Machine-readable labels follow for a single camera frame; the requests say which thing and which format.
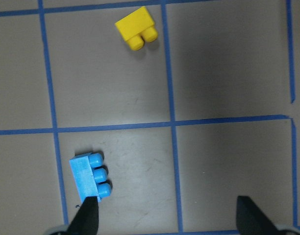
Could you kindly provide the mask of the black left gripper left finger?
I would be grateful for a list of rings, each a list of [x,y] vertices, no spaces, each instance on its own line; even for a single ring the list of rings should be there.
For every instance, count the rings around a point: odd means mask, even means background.
[[[86,197],[67,228],[69,235],[96,235],[99,228],[99,206],[96,196]]]

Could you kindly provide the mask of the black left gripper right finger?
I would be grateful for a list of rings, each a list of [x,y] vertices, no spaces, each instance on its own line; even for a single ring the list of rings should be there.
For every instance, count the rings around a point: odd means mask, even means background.
[[[236,227],[241,235],[283,235],[248,196],[238,196]]]

